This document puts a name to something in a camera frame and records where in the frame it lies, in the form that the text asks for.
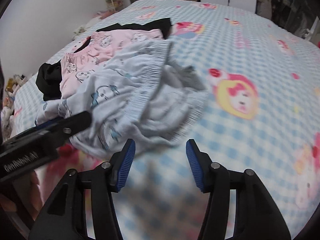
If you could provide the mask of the pink cartoon pajama garment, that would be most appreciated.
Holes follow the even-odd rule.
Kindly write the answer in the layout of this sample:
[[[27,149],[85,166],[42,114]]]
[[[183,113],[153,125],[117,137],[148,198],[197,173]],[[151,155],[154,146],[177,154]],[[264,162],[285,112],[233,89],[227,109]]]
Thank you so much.
[[[61,59],[61,98],[66,99],[74,94],[99,66],[103,66],[125,46],[135,42],[162,38],[163,34],[160,29],[149,31],[118,29],[93,32],[89,45],[79,52],[65,53]]]

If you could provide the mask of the black garment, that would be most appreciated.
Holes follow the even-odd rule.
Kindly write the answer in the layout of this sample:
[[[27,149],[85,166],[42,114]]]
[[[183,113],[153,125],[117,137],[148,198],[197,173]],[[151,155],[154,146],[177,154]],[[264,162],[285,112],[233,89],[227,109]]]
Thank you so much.
[[[96,30],[96,32],[126,29],[151,31],[153,29],[159,29],[163,37],[166,39],[169,36],[171,26],[172,23],[170,18],[161,18],[146,24],[130,23],[121,25],[119,23],[115,23],[113,25],[100,28]],[[58,61],[54,64],[44,63],[40,66],[35,83],[39,91],[43,94],[44,101],[61,98],[61,81],[61,61]]]

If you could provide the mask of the light blue cartoon pajama pants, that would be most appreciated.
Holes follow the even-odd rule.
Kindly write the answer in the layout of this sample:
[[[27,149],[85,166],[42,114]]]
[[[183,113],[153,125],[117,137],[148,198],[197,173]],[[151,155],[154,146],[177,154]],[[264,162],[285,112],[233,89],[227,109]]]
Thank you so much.
[[[176,146],[200,120],[208,91],[192,66],[174,59],[172,40],[148,40],[125,47],[99,67],[66,99],[44,104],[36,124],[87,111],[88,129],[71,143],[106,159],[127,139],[136,151]]]

